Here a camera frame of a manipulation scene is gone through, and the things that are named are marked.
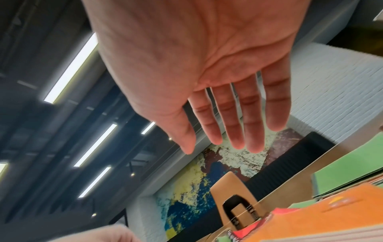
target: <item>wall mural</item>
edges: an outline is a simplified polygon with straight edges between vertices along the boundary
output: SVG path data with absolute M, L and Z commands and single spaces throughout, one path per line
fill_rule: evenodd
M 224 133 L 222 144 L 211 144 L 155 194 L 168 239 L 215 206 L 209 190 L 225 173 L 245 182 L 302 138 L 290 128 L 265 133 L 265 149 L 258 154 L 234 149 Z

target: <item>white wall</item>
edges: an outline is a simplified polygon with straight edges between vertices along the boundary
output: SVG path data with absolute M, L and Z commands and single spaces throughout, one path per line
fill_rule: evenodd
M 160 210 L 154 196 L 138 197 L 126 208 L 129 229 L 142 242 L 167 241 Z
M 292 56 L 289 126 L 338 143 L 383 111 L 383 58 L 311 43 Z

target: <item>skin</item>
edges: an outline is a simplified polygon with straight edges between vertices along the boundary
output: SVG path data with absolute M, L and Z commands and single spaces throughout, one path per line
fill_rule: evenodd
M 140 240 L 127 227 L 113 225 L 65 236 L 51 242 L 140 242 Z
M 190 154 L 189 101 L 213 144 L 222 142 L 210 88 L 234 148 L 264 149 L 266 124 L 282 130 L 290 112 L 290 51 L 309 0 L 83 0 L 100 54 L 134 110 Z M 237 117 L 233 87 L 243 113 Z

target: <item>orange notebook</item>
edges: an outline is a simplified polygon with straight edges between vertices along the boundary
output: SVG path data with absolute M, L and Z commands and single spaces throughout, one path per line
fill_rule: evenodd
M 303 209 L 270 214 L 244 241 L 286 239 L 382 224 L 382 206 L 383 189 L 364 183 Z

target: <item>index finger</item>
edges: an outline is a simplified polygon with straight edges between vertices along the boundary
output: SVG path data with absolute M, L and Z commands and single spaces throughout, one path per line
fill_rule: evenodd
M 266 93 L 266 124 L 273 131 L 281 131 L 291 108 L 290 53 L 261 72 Z

